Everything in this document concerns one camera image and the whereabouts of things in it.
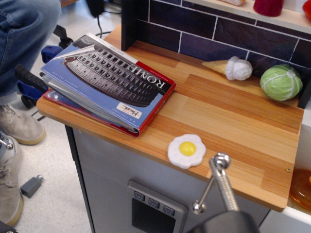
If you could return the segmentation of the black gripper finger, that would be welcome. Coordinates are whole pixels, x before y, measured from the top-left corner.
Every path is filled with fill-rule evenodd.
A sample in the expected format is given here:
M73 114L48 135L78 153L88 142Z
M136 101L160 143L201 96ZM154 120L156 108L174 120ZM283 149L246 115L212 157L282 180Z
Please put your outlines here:
M104 12L103 0L86 0L86 3L93 17L97 17Z

